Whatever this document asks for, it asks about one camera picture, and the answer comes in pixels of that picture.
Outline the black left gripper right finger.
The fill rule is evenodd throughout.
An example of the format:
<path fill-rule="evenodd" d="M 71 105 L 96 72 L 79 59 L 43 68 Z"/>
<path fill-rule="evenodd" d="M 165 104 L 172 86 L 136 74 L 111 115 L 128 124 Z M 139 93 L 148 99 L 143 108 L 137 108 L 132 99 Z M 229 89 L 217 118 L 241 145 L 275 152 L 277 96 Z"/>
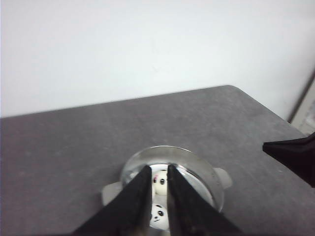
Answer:
<path fill-rule="evenodd" d="M 208 204 L 173 165 L 167 171 L 172 236 L 240 236 L 243 232 Z"/>

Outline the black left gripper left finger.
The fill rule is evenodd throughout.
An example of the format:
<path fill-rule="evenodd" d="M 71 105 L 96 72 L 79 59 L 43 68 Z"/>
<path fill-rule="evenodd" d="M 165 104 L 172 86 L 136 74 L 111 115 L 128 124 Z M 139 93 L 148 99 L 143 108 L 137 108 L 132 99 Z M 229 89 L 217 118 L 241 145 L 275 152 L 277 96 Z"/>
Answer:
<path fill-rule="evenodd" d="M 145 236 L 151 219 L 152 170 L 144 166 L 123 190 L 76 229 L 74 236 Z"/>

